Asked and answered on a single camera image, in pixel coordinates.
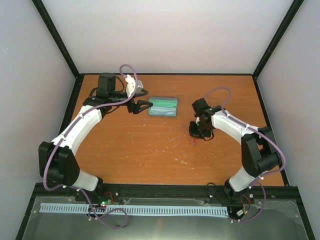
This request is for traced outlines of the pink transparent sunglasses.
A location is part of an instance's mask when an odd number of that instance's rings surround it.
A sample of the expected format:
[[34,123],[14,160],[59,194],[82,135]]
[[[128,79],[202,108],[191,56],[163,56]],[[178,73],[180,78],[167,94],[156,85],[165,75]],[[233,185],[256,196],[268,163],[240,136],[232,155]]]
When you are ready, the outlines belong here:
[[193,136],[190,138],[190,142],[193,147],[195,147],[197,145],[198,140],[199,140],[198,138],[193,137]]

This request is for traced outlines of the grey glasses case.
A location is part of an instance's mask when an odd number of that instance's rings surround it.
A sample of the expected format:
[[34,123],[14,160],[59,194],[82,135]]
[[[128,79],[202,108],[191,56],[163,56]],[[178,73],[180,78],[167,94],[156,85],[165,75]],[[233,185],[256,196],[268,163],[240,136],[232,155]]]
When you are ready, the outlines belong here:
[[148,115],[152,117],[168,117],[177,116],[178,99],[175,97],[156,97],[149,98],[149,102],[153,105],[148,109]]

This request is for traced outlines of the light blue cleaning cloth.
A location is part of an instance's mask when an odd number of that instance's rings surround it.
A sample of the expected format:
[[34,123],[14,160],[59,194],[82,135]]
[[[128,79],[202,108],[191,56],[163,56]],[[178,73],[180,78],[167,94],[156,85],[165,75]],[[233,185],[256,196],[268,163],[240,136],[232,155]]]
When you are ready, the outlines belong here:
[[152,106],[148,114],[150,116],[175,117],[177,109],[175,107]]

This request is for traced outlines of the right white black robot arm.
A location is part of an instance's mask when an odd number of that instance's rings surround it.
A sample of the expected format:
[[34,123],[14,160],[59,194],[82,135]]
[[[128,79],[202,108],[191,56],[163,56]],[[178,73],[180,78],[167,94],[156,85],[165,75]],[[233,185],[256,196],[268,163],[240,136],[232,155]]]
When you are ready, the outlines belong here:
[[204,98],[197,99],[191,106],[196,118],[189,123],[191,138],[210,141],[214,130],[220,130],[240,144],[241,168],[224,183],[227,201],[234,202],[256,179],[283,165],[283,155],[269,127],[247,124],[220,105],[209,106]]

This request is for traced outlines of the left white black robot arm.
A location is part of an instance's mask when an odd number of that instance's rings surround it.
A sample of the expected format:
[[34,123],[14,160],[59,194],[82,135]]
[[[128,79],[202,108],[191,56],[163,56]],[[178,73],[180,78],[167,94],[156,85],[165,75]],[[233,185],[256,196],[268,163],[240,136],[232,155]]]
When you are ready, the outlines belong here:
[[39,173],[47,191],[59,187],[86,190],[92,201],[103,198],[103,179],[81,170],[76,153],[90,131],[106,115],[121,106],[129,113],[139,114],[153,106],[153,103],[135,98],[148,94],[137,75],[124,75],[122,90],[116,90],[119,77],[113,73],[102,73],[97,87],[85,99],[76,117],[51,142],[42,142],[38,148]]

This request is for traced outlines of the black aluminium frame rail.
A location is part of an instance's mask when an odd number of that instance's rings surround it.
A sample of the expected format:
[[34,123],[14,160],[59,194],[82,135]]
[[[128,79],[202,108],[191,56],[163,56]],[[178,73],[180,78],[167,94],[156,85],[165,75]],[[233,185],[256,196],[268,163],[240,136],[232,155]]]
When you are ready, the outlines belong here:
[[294,186],[254,186],[240,193],[225,193],[222,185],[152,185],[152,184],[103,184],[103,189],[87,194],[89,199],[97,202],[103,198],[113,198],[115,202],[130,198],[164,198],[164,199],[197,199],[216,202],[232,202],[242,196],[262,199],[263,191],[271,200],[299,199],[300,193]]

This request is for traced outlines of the metal base plate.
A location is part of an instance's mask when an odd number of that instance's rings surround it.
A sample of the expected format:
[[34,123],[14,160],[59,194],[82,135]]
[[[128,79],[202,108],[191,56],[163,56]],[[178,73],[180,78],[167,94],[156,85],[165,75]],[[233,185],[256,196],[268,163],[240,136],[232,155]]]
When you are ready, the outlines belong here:
[[[40,213],[41,203],[86,204],[74,197],[37,197],[23,240],[306,240],[293,200],[256,200],[243,220],[209,216],[132,216],[107,212],[102,220],[77,213]],[[131,198],[124,205],[222,207],[194,199]]]

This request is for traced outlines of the left black frame post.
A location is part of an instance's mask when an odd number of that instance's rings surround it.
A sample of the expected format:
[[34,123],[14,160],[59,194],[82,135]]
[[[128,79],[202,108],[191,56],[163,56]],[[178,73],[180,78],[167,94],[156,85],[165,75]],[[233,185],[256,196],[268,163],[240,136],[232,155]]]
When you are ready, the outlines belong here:
[[39,13],[43,23],[45,24],[47,30],[49,31],[52,39],[54,40],[56,46],[58,47],[62,57],[64,58],[68,68],[70,69],[72,75],[75,78],[78,78],[80,76],[80,73],[70,55],[70,53],[67,50],[66,45],[64,44],[49,12],[47,11],[44,3],[42,0],[32,0],[33,5],[35,6],[37,12]]

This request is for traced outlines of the black frame post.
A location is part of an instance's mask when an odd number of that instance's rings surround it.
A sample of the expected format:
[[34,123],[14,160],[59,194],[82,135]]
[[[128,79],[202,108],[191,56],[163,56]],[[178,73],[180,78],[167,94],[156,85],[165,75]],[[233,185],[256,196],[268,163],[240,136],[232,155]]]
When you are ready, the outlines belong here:
[[287,31],[288,27],[290,26],[291,22],[293,21],[294,17],[296,16],[297,12],[299,11],[303,3],[304,3],[304,0],[292,1],[289,9],[287,10],[285,16],[283,17],[279,27],[277,28],[275,34],[273,35],[270,43],[268,44],[265,52],[263,53],[260,61],[258,62],[252,74],[252,77],[254,80],[257,80],[260,74],[262,73],[264,67],[268,63],[274,50],[278,46],[279,42],[281,41],[282,37],[284,36],[285,32]]
[[45,24],[47,30],[49,31],[52,39],[54,40],[56,46],[58,47],[62,57],[64,58],[68,68],[70,69],[72,75],[75,78],[78,78],[80,76],[80,73],[70,55],[70,53],[67,50],[66,45],[64,44],[49,12],[47,11],[44,3],[42,0],[32,0],[33,5],[35,6],[37,12],[39,13],[43,23]]

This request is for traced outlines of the right black frame post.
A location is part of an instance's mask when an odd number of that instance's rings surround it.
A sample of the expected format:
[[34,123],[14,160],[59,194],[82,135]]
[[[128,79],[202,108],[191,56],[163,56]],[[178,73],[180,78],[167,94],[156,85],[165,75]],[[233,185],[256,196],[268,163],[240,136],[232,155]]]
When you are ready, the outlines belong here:
[[278,46],[279,42],[281,41],[282,37],[284,36],[285,32],[287,31],[288,27],[290,26],[291,22],[293,21],[294,17],[296,16],[297,12],[299,11],[303,3],[304,3],[304,0],[292,1],[289,9],[287,10],[285,16],[283,17],[279,27],[277,28],[275,34],[273,35],[270,43],[268,44],[265,52],[263,53],[260,61],[258,62],[252,74],[252,77],[254,80],[257,80],[260,74],[262,73],[264,67],[268,63],[274,50]]

